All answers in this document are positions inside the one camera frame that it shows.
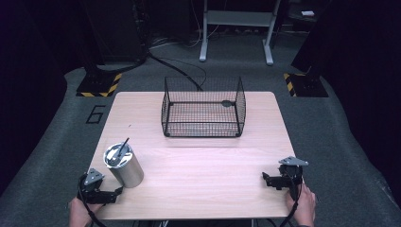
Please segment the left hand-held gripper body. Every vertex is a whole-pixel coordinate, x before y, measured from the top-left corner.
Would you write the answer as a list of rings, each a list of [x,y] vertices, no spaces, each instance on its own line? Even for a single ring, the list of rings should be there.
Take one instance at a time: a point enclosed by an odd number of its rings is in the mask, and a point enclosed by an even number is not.
[[[104,175],[94,168],[90,168],[78,180],[78,198],[90,204],[106,204],[110,201],[110,194],[101,191]]]

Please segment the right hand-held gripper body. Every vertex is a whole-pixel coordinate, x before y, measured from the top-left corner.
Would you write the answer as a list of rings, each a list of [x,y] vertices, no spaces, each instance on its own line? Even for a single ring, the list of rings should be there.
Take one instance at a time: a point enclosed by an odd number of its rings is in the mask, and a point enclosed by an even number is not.
[[[293,156],[288,156],[280,160],[279,164],[281,177],[279,179],[278,189],[281,190],[283,187],[287,187],[291,198],[296,201],[299,197],[298,185],[304,180],[303,167],[308,166],[309,162]]]

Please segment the stainless steel cup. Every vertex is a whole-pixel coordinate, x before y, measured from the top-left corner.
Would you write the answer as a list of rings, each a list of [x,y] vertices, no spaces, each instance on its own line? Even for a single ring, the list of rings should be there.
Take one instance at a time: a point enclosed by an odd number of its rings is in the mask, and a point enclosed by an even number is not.
[[[121,158],[117,157],[123,143],[109,146],[103,154],[103,162],[124,187],[134,188],[143,181],[144,171],[128,143],[124,148],[125,154]]]

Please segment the black straw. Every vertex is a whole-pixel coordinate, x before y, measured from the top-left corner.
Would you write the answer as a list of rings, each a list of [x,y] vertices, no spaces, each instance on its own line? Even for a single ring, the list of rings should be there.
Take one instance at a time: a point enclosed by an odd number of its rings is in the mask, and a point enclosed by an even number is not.
[[[127,143],[128,143],[129,140],[130,140],[130,138],[128,137],[128,138],[125,140],[125,142],[121,145],[121,147],[120,147],[120,149],[119,149],[119,151],[118,151],[118,154],[117,154],[117,157],[118,157],[118,158],[121,158],[122,155],[125,154],[126,151],[124,150],[124,148],[125,148],[125,146],[127,145]]]

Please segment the black wire basket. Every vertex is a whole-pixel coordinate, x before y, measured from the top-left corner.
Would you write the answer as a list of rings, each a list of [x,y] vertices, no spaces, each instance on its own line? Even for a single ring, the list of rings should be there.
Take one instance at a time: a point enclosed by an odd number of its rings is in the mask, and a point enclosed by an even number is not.
[[[161,124],[166,137],[239,137],[246,121],[241,77],[166,77]]]

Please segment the person's right hand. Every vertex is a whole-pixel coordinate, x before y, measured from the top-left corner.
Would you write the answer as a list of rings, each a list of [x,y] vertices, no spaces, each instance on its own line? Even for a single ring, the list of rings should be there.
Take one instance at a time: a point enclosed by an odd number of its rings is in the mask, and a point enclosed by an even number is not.
[[[301,195],[293,217],[298,227],[315,227],[316,195],[304,184],[299,185]]]

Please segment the person's left hand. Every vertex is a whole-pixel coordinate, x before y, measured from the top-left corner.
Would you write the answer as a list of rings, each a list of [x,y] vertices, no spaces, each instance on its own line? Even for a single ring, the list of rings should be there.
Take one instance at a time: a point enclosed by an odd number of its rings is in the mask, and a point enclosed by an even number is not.
[[[89,227],[92,219],[78,198],[73,198],[69,202],[69,227]]]

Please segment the black stand column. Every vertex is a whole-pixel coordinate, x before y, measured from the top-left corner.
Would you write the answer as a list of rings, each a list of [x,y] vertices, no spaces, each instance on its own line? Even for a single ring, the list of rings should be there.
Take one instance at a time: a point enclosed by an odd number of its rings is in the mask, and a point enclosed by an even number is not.
[[[145,0],[81,0],[104,64],[143,64],[148,54]]]

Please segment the white metal stand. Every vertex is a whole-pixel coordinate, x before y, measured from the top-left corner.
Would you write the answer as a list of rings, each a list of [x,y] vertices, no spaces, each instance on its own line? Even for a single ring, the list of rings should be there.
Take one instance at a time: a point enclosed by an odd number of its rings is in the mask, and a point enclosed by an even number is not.
[[[226,10],[211,10],[208,8],[208,0],[203,0],[203,28],[202,42],[200,48],[200,62],[205,62],[207,59],[208,50],[208,27],[215,26],[259,26],[267,27],[268,34],[262,41],[265,62],[267,65],[273,65],[273,57],[270,49],[270,40],[274,31],[278,9],[281,0],[274,0],[274,8],[272,12],[251,12],[251,11],[226,11]]]

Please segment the black yellow striped base plate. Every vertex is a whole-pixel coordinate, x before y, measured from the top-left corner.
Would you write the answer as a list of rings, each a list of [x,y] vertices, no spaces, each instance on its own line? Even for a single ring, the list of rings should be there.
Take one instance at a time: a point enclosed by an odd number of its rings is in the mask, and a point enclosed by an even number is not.
[[[111,96],[117,88],[121,74],[111,74],[100,79],[94,79],[86,76],[76,91],[76,96],[94,97]]]
[[[328,97],[320,79],[305,74],[284,74],[289,94],[293,97]]]

